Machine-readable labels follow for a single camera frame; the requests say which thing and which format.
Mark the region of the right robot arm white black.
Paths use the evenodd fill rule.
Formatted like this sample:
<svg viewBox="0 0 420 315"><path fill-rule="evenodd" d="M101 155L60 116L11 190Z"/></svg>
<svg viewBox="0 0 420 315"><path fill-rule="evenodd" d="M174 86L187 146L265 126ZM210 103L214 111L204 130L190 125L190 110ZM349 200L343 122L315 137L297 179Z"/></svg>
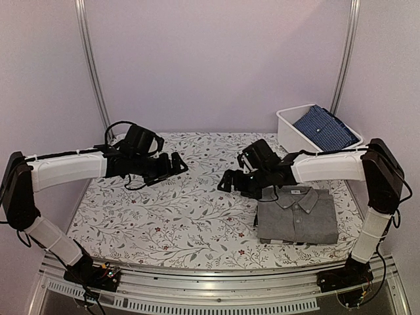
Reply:
<svg viewBox="0 0 420 315"><path fill-rule="evenodd" d="M413 195L402 167L380 138L351 149L300 150L284 157L260 139L242 150L238 164L238 169L224 172L218 190L234 190L254 200L261 198L262 190L269 186L296 186L325 180L351 182L353 193L361 188L365 190L367 209L361 232L349 255L352 262L339 273L339 280L345 286L353 286L364 277L363 264L369 262L386 236L386 229L400 204Z"/></svg>

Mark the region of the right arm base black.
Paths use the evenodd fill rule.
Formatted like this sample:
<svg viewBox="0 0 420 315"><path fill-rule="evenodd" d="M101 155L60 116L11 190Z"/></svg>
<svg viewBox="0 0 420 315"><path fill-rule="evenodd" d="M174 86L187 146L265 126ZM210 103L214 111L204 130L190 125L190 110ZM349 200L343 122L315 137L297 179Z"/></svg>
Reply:
<svg viewBox="0 0 420 315"><path fill-rule="evenodd" d="M373 289L373 272L370 264L355 261L352 257L346 260L344 266L320 271L316 274L316 285L322 293L335 291L338 302L347 309L360 308L370 303L384 286L387 276L385 259L380 255L383 263L383 275L376 292Z"/></svg>

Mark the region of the grey long sleeve shirt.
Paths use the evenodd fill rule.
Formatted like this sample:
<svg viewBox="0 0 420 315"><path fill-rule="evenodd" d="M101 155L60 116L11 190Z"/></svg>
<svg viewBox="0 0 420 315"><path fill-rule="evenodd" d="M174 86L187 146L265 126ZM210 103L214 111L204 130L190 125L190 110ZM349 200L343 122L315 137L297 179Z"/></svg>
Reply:
<svg viewBox="0 0 420 315"><path fill-rule="evenodd" d="M310 186L265 188L257 204L257 215L262 217L303 217L305 213L323 220L334 218L337 221L333 196L328 190Z"/></svg>

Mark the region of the black white plaid shirt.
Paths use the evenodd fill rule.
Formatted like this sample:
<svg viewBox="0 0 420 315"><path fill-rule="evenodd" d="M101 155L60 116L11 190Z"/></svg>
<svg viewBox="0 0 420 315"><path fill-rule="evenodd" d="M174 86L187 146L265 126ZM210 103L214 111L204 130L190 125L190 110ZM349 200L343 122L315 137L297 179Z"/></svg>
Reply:
<svg viewBox="0 0 420 315"><path fill-rule="evenodd" d="M254 227L260 243L267 244L332 244L338 239L337 221L334 218L312 217L262 217L255 215Z"/></svg>

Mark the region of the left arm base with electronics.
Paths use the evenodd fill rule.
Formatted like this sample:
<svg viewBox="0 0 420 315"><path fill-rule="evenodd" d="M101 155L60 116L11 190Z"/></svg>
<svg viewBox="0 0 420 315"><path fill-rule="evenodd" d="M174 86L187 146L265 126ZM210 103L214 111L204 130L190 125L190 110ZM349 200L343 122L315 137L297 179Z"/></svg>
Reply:
<svg viewBox="0 0 420 315"><path fill-rule="evenodd" d="M84 255L73 266L67 266L64 279L89 288L116 292L121 279L120 268L109 262L95 265L93 259Z"/></svg>

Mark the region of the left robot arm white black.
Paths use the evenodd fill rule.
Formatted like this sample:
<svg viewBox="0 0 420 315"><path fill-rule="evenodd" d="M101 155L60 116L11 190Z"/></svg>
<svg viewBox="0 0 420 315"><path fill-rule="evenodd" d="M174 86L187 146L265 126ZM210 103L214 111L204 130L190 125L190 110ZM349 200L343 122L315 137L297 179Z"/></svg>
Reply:
<svg viewBox="0 0 420 315"><path fill-rule="evenodd" d="M135 123L123 139L82 150L26 156L10 155L1 181L1 208L9 225L25 233L41 247L56 255L84 285L93 284L97 270L85 259L89 255L76 241L41 214L35 196L60 186L92 179L125 178L138 175L144 186L152 186L187 172L188 166L177 152L165 153L164 138Z"/></svg>

